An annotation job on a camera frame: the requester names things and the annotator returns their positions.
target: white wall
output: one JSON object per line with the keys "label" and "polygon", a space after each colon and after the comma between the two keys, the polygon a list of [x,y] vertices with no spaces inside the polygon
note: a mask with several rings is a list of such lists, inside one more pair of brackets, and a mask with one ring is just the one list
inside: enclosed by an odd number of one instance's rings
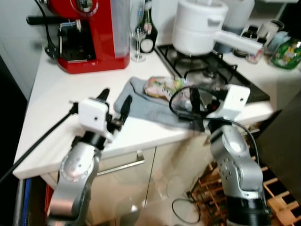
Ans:
{"label": "white wall", "polygon": [[[153,0],[153,21],[158,43],[170,43],[178,0]],[[256,3],[250,23],[260,25],[277,15],[279,4]],[[28,15],[41,15],[33,0],[0,0],[0,55],[28,99],[46,42],[43,26],[29,26]],[[50,29],[56,36],[56,28]]]}

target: wine bottle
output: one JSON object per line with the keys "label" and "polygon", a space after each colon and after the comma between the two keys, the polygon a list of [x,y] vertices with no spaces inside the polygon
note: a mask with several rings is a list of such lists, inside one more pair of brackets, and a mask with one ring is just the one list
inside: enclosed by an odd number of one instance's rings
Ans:
{"label": "wine bottle", "polygon": [[141,41],[140,50],[142,53],[150,53],[154,50],[158,31],[151,19],[152,0],[145,0],[143,28],[146,31],[146,37]]}

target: wine glass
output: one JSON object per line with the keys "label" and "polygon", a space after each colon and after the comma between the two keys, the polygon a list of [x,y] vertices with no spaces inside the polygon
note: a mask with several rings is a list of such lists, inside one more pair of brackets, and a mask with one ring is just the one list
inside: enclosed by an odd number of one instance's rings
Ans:
{"label": "wine glass", "polygon": [[136,40],[136,52],[131,59],[137,63],[145,61],[145,56],[140,53],[140,42],[145,39],[146,32],[143,28],[142,20],[144,15],[144,4],[142,2],[133,3],[130,17],[131,36]]}

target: cabinet door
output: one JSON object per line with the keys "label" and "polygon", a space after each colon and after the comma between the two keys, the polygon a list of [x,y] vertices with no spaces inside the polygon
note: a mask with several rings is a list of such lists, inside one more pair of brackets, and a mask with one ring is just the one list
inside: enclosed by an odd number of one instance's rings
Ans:
{"label": "cabinet door", "polygon": [[212,159],[205,134],[157,147],[147,205],[185,195]]}
{"label": "cabinet door", "polygon": [[[97,176],[92,183],[87,214],[92,225],[144,207],[155,148],[140,152],[145,160],[143,164],[135,165],[134,162],[141,163],[137,152],[100,161],[99,172],[105,174]],[[126,168],[129,163],[134,166]],[[57,173],[51,176],[57,179]]]}

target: bottle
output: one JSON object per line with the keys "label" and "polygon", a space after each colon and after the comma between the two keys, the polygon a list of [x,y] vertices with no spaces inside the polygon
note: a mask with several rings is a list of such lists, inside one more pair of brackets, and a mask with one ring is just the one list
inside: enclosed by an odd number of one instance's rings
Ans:
{"label": "bottle", "polygon": [[145,0],[144,15],[143,15],[143,27],[146,31],[146,37],[141,41],[140,51],[142,53],[150,53],[155,49],[156,39],[158,31],[151,19],[151,6],[152,0]]}
{"label": "bottle", "polygon": [[256,54],[248,54],[246,57],[246,60],[252,64],[256,64],[260,61],[262,58],[263,52],[264,52],[264,44],[267,42],[266,38],[258,38],[257,42],[263,44],[262,48],[258,50]]}
{"label": "bottle", "polygon": [[[251,26],[249,26],[248,31],[244,32],[241,36],[245,37],[245,38],[248,38],[250,40],[256,41],[256,39],[257,39],[257,31],[258,31],[258,27],[254,26],[254,25],[251,25]],[[245,58],[248,55],[247,52],[241,51],[239,49],[234,50],[233,54],[235,56],[241,57],[241,58]]]}
{"label": "bottle", "polygon": [[291,38],[280,45],[270,62],[276,67],[288,70],[297,67],[301,62],[301,36],[298,38]]}

